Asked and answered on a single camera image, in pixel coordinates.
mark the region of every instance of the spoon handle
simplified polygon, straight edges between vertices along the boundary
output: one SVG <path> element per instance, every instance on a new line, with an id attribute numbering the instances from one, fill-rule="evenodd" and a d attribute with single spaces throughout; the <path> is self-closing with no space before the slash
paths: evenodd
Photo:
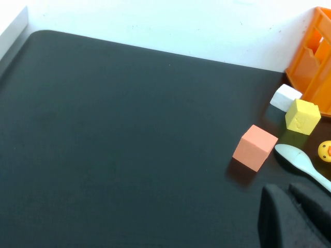
<path id="1" fill-rule="evenodd" d="M 318 171 L 311 175 L 317 182 L 319 182 L 323 187 L 325 187 L 329 192 L 331 192 L 331 182 L 323 177 Z"/>

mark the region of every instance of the black mat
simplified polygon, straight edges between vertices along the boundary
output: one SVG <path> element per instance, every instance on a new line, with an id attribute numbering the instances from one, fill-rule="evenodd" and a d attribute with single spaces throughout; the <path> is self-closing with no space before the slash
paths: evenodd
<path id="1" fill-rule="evenodd" d="M 283 74 L 37 32 L 0 79 L 1 247 L 258 247 L 272 154 L 231 160 Z"/>

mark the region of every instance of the cube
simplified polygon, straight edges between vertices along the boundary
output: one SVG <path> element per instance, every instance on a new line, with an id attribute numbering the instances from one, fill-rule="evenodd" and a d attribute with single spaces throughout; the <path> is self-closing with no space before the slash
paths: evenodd
<path id="1" fill-rule="evenodd" d="M 240 139 L 232 157 L 257 172 L 277 140 L 278 138 L 253 125 Z"/>
<path id="2" fill-rule="evenodd" d="M 305 135 L 311 134 L 320 119 L 319 107 L 300 99 L 292 103 L 285 115 L 287 129 Z"/>
<path id="3" fill-rule="evenodd" d="M 287 112 L 295 99 L 300 99 L 302 94 L 296 89 L 283 84 L 277 89 L 270 104 Z"/>

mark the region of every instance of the white block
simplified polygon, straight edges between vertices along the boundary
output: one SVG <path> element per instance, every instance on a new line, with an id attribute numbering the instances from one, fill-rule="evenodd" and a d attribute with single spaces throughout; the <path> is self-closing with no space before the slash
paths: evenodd
<path id="1" fill-rule="evenodd" d="M 0 3 L 0 60 L 27 26 L 27 7 L 9 1 Z"/>
<path id="2" fill-rule="evenodd" d="M 283 84 L 276 90 L 270 101 L 272 106 L 287 112 L 295 99 L 300 99 L 302 94 L 296 89 Z"/>

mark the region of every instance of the white wall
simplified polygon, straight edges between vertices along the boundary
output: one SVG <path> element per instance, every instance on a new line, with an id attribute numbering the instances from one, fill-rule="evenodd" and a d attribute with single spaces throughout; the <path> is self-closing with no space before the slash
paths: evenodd
<path id="1" fill-rule="evenodd" d="M 28 31 L 51 29 L 284 71 L 329 0 L 29 0 Z"/>
<path id="2" fill-rule="evenodd" d="M 0 60 L 15 42 L 28 22 L 24 3 L 0 2 Z"/>

